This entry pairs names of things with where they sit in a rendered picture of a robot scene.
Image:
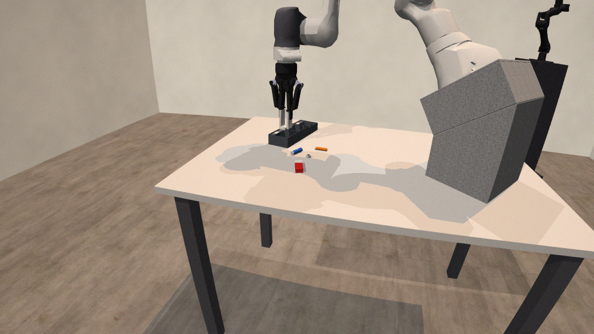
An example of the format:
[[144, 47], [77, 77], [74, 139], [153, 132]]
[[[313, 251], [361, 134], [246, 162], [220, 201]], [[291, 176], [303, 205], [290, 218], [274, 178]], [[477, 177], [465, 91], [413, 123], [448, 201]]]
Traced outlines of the red and white eraser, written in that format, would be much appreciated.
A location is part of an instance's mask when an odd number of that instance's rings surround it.
[[295, 160], [295, 172], [303, 173], [303, 160]]

